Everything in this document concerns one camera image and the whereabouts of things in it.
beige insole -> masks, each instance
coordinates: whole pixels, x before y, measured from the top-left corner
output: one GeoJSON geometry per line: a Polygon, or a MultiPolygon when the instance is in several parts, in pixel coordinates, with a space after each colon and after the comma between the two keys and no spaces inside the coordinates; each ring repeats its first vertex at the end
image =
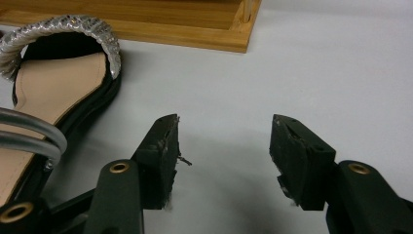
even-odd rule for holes
{"type": "MultiPolygon", "coordinates": [[[[105,71],[104,53],[26,61],[16,79],[18,104],[15,110],[54,125],[101,85],[105,71]]],[[[44,138],[13,126],[0,124],[0,130],[44,138]]],[[[0,207],[10,198],[32,157],[33,153],[0,148],[0,207]]]]}

screw hole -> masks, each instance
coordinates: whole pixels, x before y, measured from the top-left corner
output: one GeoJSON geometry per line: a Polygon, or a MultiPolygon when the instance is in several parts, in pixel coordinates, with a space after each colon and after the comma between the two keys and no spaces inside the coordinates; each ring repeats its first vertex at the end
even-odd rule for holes
{"type": "Polygon", "coordinates": [[[129,164],[126,163],[118,163],[110,167],[109,171],[113,174],[120,174],[127,171],[129,168],[129,164]]]}
{"type": "Polygon", "coordinates": [[[0,214],[0,222],[10,223],[28,216],[33,211],[33,205],[29,202],[16,204],[0,214]]]}
{"type": "Polygon", "coordinates": [[[361,164],[352,163],[352,164],[349,164],[349,168],[350,170],[358,174],[362,174],[362,175],[370,174],[370,170],[361,164]]]}

sandal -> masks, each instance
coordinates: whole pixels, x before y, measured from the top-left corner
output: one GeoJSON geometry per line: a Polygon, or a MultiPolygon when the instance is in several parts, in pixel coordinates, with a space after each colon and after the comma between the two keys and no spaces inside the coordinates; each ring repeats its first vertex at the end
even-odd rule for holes
{"type": "Polygon", "coordinates": [[[66,138],[116,96],[119,50],[110,26],[88,16],[48,19],[0,39],[0,74],[15,82],[14,110],[0,109],[0,206],[38,196],[66,138]]]}

